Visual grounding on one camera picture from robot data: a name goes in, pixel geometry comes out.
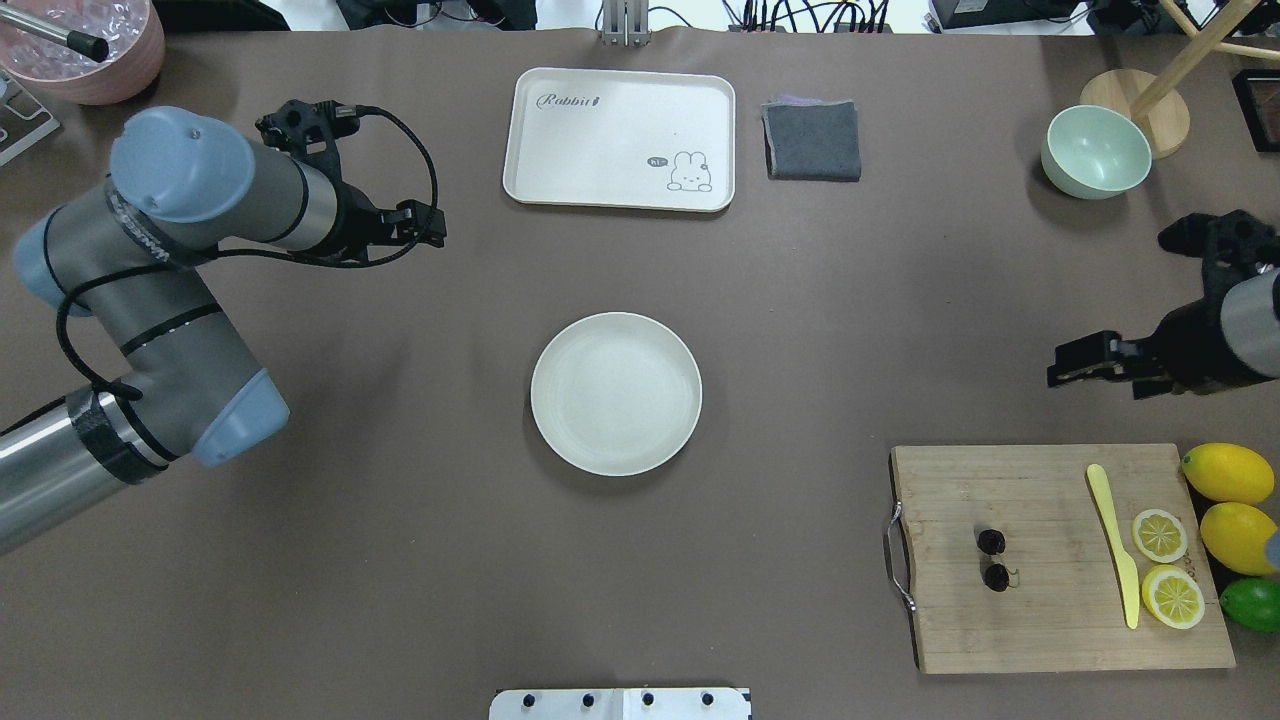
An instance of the yellow knife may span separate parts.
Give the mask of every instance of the yellow knife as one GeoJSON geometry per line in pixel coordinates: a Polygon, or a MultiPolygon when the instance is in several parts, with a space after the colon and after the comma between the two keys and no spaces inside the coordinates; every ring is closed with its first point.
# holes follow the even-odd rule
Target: yellow knife
{"type": "Polygon", "coordinates": [[[1124,600],[1124,623],[1133,630],[1138,626],[1138,564],[1125,552],[1120,542],[1120,528],[1116,525],[1116,506],[1111,500],[1111,482],[1102,465],[1089,465],[1085,470],[1089,477],[1089,492],[1093,493],[1093,502],[1098,506],[1098,515],[1102,516],[1102,528],[1107,532],[1107,544],[1111,546],[1111,557],[1116,564],[1116,575],[1120,578],[1120,598],[1124,600]]]}

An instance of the whole yellow lemon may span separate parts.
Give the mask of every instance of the whole yellow lemon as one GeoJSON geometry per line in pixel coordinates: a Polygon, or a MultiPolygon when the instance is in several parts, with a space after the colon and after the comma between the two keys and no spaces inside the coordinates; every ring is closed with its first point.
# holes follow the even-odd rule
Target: whole yellow lemon
{"type": "Polygon", "coordinates": [[[1271,465],[1248,447],[1210,442],[1183,456],[1183,474],[1192,487],[1215,502],[1257,505],[1276,487],[1271,465]]]}
{"type": "Polygon", "coordinates": [[[1267,514],[1243,502],[1220,502],[1204,512],[1201,539],[1204,548],[1242,575],[1268,575],[1277,570],[1267,562],[1267,539],[1276,524],[1267,514]]]}

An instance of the white floor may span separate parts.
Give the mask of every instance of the white floor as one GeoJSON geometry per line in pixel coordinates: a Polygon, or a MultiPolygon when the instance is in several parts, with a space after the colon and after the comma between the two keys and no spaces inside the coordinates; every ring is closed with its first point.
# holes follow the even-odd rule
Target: white floor
{"type": "MultiPolygon", "coordinates": [[[[284,19],[289,23],[293,29],[347,29],[347,23],[342,19],[342,13],[338,12],[338,6],[334,0],[262,0],[271,8],[275,8],[284,15],[284,19]]],[[[561,27],[593,27],[595,23],[596,13],[600,9],[599,0],[536,0],[538,1],[538,27],[539,29],[548,28],[561,28],[561,27]]],[[[819,0],[812,0],[812,4],[817,5],[819,0]]],[[[929,0],[891,0],[887,12],[888,24],[897,33],[923,33],[929,32],[924,24],[924,17],[929,12],[929,0]]],[[[467,17],[466,3],[462,0],[448,0],[445,4],[445,12],[457,17],[467,17]]],[[[742,0],[730,0],[730,5],[735,12],[741,13],[742,0]]],[[[804,3],[800,0],[792,0],[791,6],[800,9],[804,3]]],[[[650,0],[650,8],[655,6],[668,6],[678,12],[690,24],[695,27],[701,27],[707,29],[726,29],[730,24],[728,12],[718,0],[650,0]]],[[[1197,18],[1204,18],[1208,12],[1213,8],[1212,0],[1192,0],[1190,1],[1192,13],[1197,18]]],[[[823,22],[827,20],[827,15],[833,8],[822,8],[818,10],[818,18],[823,22]]],[[[1080,5],[1076,9],[1076,14],[1084,9],[1080,5]]],[[[420,18],[425,19],[428,15],[426,5],[420,6],[420,18]]],[[[666,27],[680,26],[681,23],[673,14],[667,12],[657,12],[649,14],[649,27],[652,29],[662,29],[666,27]]],[[[809,19],[808,13],[796,14],[796,24],[800,32],[813,32],[813,20],[809,19]]],[[[488,29],[481,27],[483,23],[463,23],[452,20],[445,17],[438,17],[430,23],[421,27],[421,29],[429,31],[457,31],[457,29],[488,29]]],[[[1088,23],[1084,15],[1069,24],[1051,23],[1051,22],[1029,22],[1029,23],[1007,23],[1000,26],[986,26],[978,28],[966,28],[947,31],[948,33],[980,33],[980,35],[1091,35],[1088,23]]]]}

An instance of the wooden round base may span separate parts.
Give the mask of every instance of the wooden round base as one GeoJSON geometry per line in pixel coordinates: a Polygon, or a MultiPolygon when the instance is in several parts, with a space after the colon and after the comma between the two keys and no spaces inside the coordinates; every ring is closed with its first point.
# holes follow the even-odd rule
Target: wooden round base
{"type": "MultiPolygon", "coordinates": [[[[1156,76],[1142,70],[1108,70],[1089,81],[1080,92],[1082,105],[1111,108],[1126,118],[1133,118],[1129,108],[1156,76]]],[[[1151,156],[1160,159],[1172,155],[1187,142],[1192,129],[1192,114],[1176,90],[1170,90],[1146,118],[1135,120],[1151,142],[1151,156]]]]}

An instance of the brown table surface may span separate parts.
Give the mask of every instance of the brown table surface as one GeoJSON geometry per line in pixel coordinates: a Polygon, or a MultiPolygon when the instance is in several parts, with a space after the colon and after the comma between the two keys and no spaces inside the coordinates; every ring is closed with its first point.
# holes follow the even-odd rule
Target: brown table surface
{"type": "MultiPolygon", "coordinates": [[[[270,442],[178,462],[0,559],[4,717],[485,717],[495,689],[733,684],[756,717],[1267,717],[1277,641],[1231,628],[1230,671],[923,676],[884,573],[888,450],[1224,439],[1280,461],[1280,383],[1213,397],[1048,391],[1053,346],[1142,337],[1199,297],[1156,232],[1190,211],[1267,222],[1210,58],[1192,136],[1138,190],[1071,200],[1038,170],[1052,115],[1176,38],[763,37],[590,31],[175,37],[157,91],[50,102],[52,140],[0,169],[0,243],[97,183],[147,104],[246,133],[284,100],[378,104],[424,138],[444,250],[366,272],[204,270],[288,400],[270,442]],[[737,91],[737,195],[714,215],[522,206],[500,184],[516,78],[536,65],[714,73],[737,91]],[[769,181],[759,106],[858,101],[856,184],[769,181]],[[605,310],[673,328],[701,368],[687,447],[641,477],[559,460],[527,389],[545,343],[605,310]]],[[[344,141],[379,202],[426,196],[378,119],[344,141]]],[[[0,273],[0,406],[79,387],[52,313],[0,273]]],[[[74,336],[124,369],[91,323],[74,336]]],[[[1267,509],[1275,512],[1276,502],[1267,509]]]]}

